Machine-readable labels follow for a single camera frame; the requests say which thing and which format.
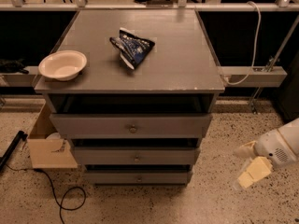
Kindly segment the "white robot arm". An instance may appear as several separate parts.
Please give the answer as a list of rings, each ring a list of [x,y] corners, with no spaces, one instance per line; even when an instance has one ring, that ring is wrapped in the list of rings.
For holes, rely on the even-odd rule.
[[[299,119],[264,133],[237,148],[234,154],[245,163],[234,181],[237,190],[247,189],[277,168],[299,161]]]

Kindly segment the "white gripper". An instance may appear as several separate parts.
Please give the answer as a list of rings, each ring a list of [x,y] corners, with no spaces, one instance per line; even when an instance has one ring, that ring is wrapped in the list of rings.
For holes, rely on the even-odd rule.
[[[278,168],[297,162],[297,129],[272,130],[261,135],[256,144],[250,141],[238,147],[234,154],[246,160],[233,181],[233,188],[247,189],[271,175],[273,166]]]

